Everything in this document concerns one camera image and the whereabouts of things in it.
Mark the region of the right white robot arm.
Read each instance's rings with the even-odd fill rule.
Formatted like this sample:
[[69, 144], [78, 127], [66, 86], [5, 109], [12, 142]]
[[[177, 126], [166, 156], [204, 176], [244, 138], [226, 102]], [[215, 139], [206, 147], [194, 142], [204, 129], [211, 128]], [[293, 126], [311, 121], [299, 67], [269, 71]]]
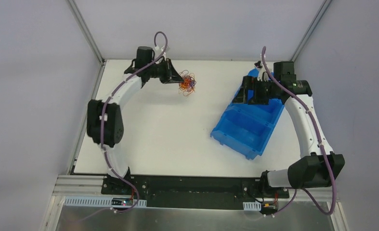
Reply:
[[259, 60], [258, 75], [244, 76], [233, 103], [267, 105], [279, 99], [287, 110], [296, 131], [300, 160], [288, 168], [262, 173], [259, 193], [271, 197], [278, 188], [309, 189], [334, 187], [345, 165], [324, 136], [314, 109], [313, 92], [307, 80], [298, 80], [292, 61], [274, 63], [270, 69]]

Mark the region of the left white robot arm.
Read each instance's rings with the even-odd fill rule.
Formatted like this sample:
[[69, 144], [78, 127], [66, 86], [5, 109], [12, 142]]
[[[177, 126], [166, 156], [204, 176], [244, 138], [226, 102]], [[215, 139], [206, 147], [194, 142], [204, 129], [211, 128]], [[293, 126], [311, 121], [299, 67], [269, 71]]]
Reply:
[[171, 59], [166, 57], [167, 49], [167, 46], [138, 47], [136, 57], [124, 71], [121, 82], [103, 99], [90, 100], [88, 103], [87, 135], [100, 147], [108, 175], [116, 178], [113, 187], [122, 195], [135, 188], [131, 180], [126, 178], [129, 165], [121, 154], [123, 107], [152, 78], [159, 79], [162, 84], [184, 82]]

